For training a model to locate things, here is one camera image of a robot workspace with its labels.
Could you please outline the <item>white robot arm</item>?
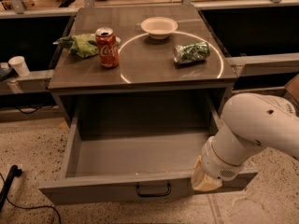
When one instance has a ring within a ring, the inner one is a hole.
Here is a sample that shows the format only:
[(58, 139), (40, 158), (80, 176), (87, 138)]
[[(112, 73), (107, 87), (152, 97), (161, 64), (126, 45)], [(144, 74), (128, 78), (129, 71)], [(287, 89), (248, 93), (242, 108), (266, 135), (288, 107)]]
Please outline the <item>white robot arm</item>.
[(212, 191), (231, 181), (243, 163), (266, 147), (299, 159), (299, 118), (288, 100), (239, 93), (223, 107), (221, 127), (207, 139), (192, 172), (192, 188)]

